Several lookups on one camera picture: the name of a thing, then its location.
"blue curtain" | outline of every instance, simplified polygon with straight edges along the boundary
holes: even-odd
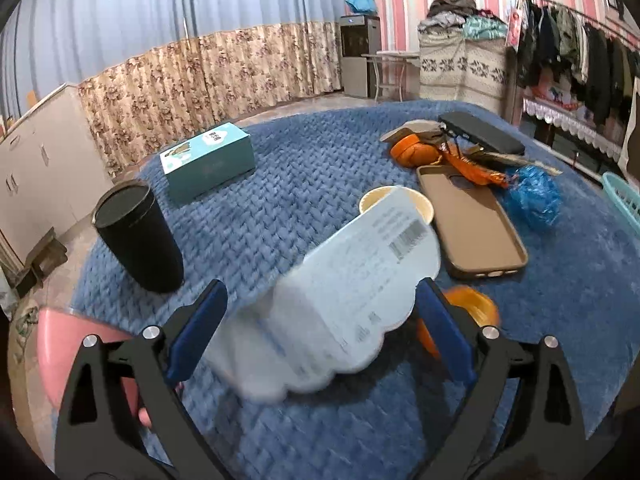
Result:
[[[22,0],[0,34],[0,112],[180,38],[275,23],[335,21],[342,0]]]

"phone case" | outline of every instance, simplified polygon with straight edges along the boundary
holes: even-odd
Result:
[[[487,186],[451,166],[421,166],[418,180],[435,209],[447,270],[458,278],[513,274],[529,261],[515,227]]]
[[[524,144],[518,139],[466,112],[442,114],[440,122],[444,123],[451,133],[480,144],[488,151],[511,155],[524,153]]]

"blue tablecloth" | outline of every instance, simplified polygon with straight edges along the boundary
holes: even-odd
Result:
[[[640,248],[620,227],[602,194],[492,113],[459,102],[418,101],[298,115],[246,128],[257,169],[189,205],[176,206],[158,158],[142,170],[184,255],[185,282],[175,294],[144,291],[99,240],[88,257],[73,306],[137,333],[164,323],[213,278],[230,307],[251,301],[314,246],[358,214],[358,200],[386,184],[419,189],[415,171],[394,164],[383,132],[407,120],[469,110],[517,136],[527,155],[565,173],[556,178],[562,216],[540,234],[514,219],[529,251],[526,270],[474,283],[500,307],[511,337],[560,340],[577,383],[586,429],[606,414],[640,346]],[[436,282],[454,284],[444,270]],[[484,455],[508,416],[509,383]],[[201,362],[184,404],[236,478],[405,479],[437,449],[463,396],[415,339],[410,320],[387,335],[361,373],[338,376],[323,391],[275,406],[239,399]],[[147,447],[163,457],[152,435]]]

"teal box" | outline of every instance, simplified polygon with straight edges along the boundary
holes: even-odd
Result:
[[[251,137],[231,123],[222,124],[160,154],[176,202],[195,196],[255,168]]]

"white cabinet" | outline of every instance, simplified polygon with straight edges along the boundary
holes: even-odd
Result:
[[[60,236],[111,188],[74,86],[39,102],[0,144],[0,232],[24,263],[51,229]]]

